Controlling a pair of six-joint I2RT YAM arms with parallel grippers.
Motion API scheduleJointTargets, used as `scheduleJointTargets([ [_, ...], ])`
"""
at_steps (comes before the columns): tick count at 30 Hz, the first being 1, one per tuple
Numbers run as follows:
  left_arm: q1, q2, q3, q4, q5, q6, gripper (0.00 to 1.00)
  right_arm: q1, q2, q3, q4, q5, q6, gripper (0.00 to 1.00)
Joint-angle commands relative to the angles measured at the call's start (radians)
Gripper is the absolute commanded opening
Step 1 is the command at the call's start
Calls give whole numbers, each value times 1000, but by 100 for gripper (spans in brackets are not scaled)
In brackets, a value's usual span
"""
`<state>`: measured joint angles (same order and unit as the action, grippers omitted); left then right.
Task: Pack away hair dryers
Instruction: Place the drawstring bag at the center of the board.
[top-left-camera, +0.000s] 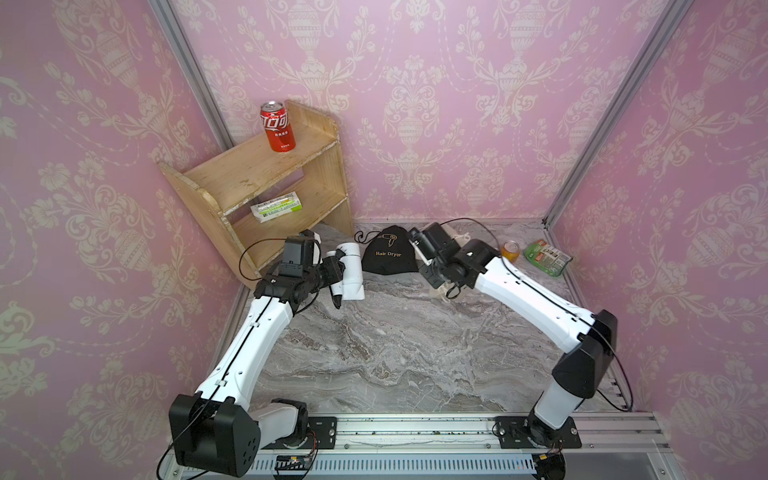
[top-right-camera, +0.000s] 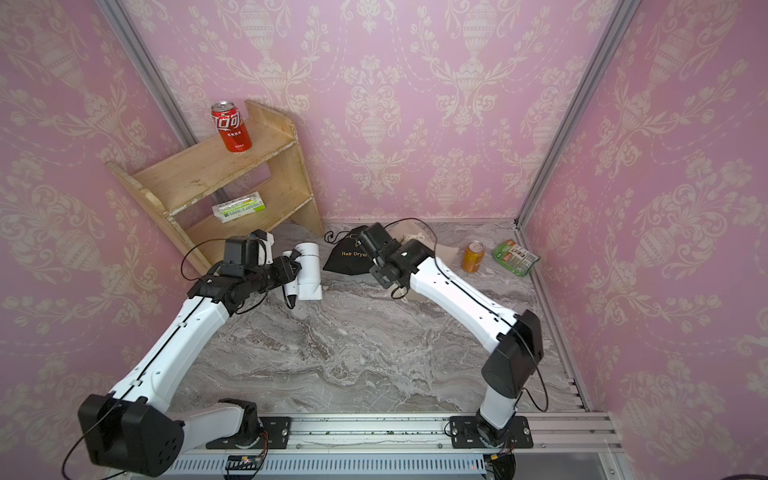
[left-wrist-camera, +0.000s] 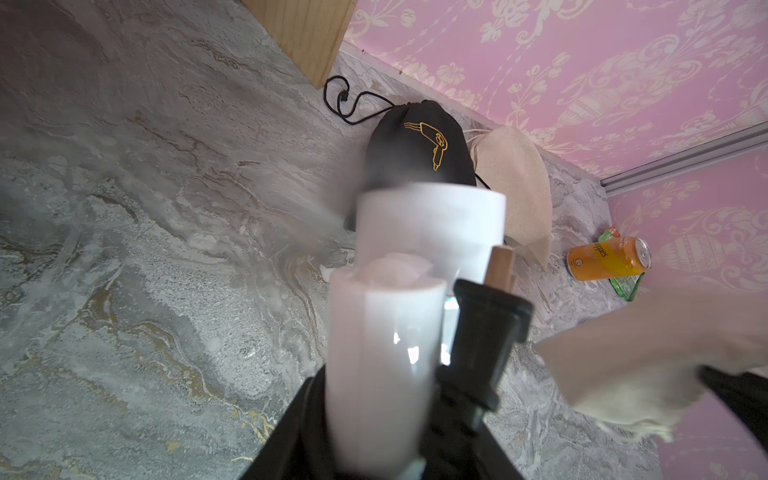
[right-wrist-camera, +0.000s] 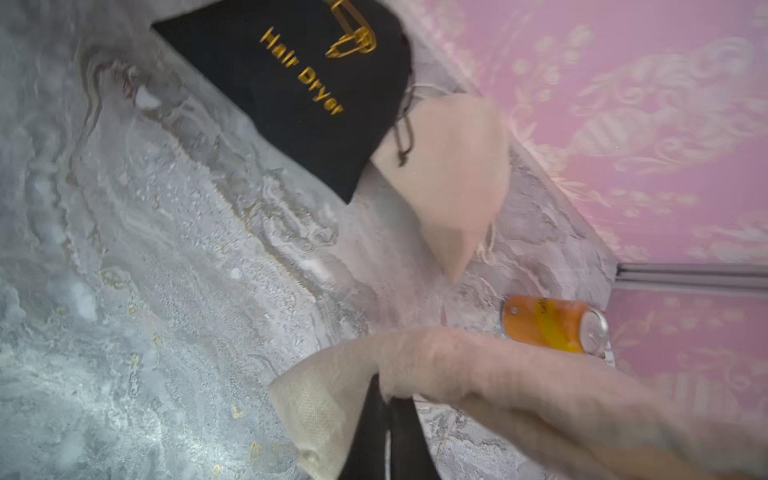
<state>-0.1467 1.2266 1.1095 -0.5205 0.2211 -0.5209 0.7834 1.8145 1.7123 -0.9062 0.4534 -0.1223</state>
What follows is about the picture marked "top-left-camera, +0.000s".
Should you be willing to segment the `black drawstring bag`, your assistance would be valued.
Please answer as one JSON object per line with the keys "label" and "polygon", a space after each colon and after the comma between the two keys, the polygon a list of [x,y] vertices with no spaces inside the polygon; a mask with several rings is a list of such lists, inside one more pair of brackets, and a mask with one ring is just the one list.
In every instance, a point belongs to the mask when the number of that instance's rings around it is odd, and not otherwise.
{"label": "black drawstring bag", "polygon": [[357,231],[354,240],[365,246],[361,262],[366,273],[388,276],[418,271],[408,232],[401,226],[367,233]]}

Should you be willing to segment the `beige hair dryer bag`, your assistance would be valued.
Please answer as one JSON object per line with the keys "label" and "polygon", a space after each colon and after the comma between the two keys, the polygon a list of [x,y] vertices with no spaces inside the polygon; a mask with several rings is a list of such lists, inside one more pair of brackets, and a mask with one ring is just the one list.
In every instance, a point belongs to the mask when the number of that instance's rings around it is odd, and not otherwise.
{"label": "beige hair dryer bag", "polygon": [[452,239],[457,243],[457,245],[462,248],[464,247],[469,241],[472,240],[472,236],[469,233],[459,234],[455,233],[452,237]]}

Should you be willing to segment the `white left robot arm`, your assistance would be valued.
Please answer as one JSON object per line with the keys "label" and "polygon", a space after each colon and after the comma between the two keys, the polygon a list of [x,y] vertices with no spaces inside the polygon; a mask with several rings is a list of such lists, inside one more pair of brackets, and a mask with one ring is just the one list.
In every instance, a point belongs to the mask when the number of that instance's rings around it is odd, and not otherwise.
{"label": "white left robot arm", "polygon": [[360,249],[344,243],[324,253],[311,230],[283,243],[281,260],[255,279],[246,319],[218,364],[169,409],[165,453],[180,466],[242,477],[264,447],[317,447],[305,403],[277,398],[251,410],[251,400],[278,338],[322,290],[329,290],[336,306],[364,299]]}

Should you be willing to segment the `white hair dryer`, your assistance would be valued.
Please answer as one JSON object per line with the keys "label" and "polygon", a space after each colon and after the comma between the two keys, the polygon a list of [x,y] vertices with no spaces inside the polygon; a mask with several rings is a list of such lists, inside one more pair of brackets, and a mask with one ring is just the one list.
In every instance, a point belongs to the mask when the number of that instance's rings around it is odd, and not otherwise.
{"label": "white hair dryer", "polygon": [[365,299],[363,270],[360,247],[355,242],[341,243],[329,256],[336,259],[341,279],[329,286],[331,299],[336,309],[345,301]]}

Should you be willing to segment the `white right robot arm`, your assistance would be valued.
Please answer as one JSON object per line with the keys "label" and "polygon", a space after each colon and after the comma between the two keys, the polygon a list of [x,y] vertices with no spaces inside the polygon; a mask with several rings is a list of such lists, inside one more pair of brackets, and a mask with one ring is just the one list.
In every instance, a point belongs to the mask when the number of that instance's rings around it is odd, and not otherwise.
{"label": "white right robot arm", "polygon": [[433,288],[449,283],[486,294],[521,315],[562,351],[550,384],[525,422],[534,444],[556,445],[572,413],[596,395],[615,358],[617,318],[564,300],[482,240],[472,238],[461,245],[438,223],[413,228],[408,236],[422,260],[419,272]]}

